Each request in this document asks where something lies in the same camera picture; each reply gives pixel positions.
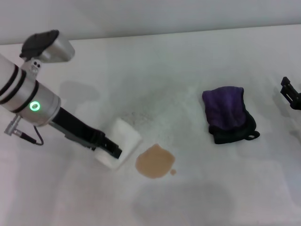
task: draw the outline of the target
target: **white sponge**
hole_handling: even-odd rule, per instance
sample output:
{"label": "white sponge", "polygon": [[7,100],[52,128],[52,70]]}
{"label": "white sponge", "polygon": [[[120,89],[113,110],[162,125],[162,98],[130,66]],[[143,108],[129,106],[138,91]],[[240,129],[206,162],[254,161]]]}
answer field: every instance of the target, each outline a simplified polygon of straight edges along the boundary
{"label": "white sponge", "polygon": [[95,158],[110,169],[117,169],[142,141],[140,134],[120,118],[114,121],[105,134],[122,150],[119,159],[112,157],[101,148],[95,150]]}

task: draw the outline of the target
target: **coffee spill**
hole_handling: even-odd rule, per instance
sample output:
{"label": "coffee spill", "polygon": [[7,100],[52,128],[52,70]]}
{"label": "coffee spill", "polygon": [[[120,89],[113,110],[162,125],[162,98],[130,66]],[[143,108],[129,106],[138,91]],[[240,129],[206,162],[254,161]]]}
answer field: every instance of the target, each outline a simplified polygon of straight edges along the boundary
{"label": "coffee spill", "polygon": [[155,144],[138,156],[136,169],[148,178],[161,178],[169,172],[174,161],[169,151]]}
{"label": "coffee spill", "polygon": [[176,174],[177,173],[177,171],[175,170],[175,169],[172,169],[171,171],[170,171],[170,174],[171,175],[174,175],[174,174]]}

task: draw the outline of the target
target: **white table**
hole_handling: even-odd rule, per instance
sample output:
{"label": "white table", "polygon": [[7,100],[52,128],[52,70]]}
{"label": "white table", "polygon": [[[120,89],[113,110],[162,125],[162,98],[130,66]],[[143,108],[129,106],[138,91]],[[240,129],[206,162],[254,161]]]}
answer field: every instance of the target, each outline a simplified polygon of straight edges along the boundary
{"label": "white table", "polygon": [[[144,142],[110,172],[50,126],[43,147],[2,134],[1,226],[301,224],[301,113],[279,93],[284,76],[301,90],[301,25],[71,43],[74,59],[44,64],[38,80],[87,124],[120,116]],[[0,53],[21,65],[20,47]],[[213,143],[200,97],[228,85],[245,88],[260,138]],[[0,108],[0,131],[12,117]],[[136,171],[154,143],[175,156],[175,176]]]}

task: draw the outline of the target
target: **purple cloth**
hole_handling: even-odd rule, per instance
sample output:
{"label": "purple cloth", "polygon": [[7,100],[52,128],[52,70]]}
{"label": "purple cloth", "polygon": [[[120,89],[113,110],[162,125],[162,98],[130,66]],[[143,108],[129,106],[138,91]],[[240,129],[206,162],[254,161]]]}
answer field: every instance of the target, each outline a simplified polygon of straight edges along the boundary
{"label": "purple cloth", "polygon": [[205,113],[209,125],[223,130],[242,126],[246,121],[243,93],[243,88],[234,86],[203,92]]}

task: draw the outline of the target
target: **white wall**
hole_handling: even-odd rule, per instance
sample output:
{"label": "white wall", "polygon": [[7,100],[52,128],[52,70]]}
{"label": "white wall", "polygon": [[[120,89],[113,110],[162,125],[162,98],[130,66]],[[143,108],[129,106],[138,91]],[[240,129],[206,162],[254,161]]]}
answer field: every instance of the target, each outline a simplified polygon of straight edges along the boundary
{"label": "white wall", "polygon": [[2,0],[0,44],[50,29],[87,39],[299,23],[300,0]]}

